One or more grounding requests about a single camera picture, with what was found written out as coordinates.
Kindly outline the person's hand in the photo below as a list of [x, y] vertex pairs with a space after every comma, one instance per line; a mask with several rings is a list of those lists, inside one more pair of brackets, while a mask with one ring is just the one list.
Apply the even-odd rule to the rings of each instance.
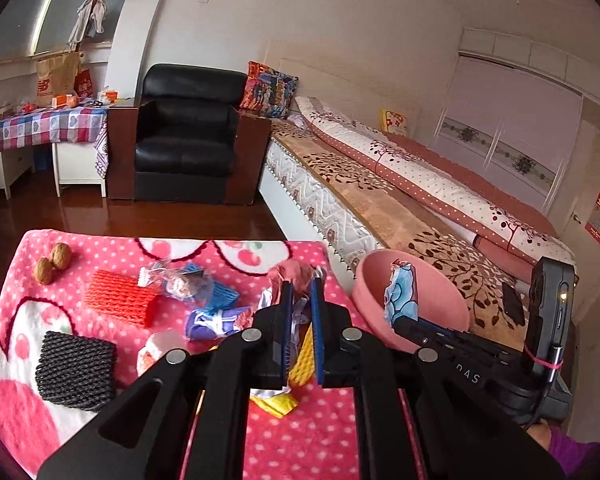
[[544, 419], [540, 419], [535, 424], [526, 429], [526, 433], [545, 451], [550, 450], [550, 440], [552, 440], [552, 430], [550, 425]]

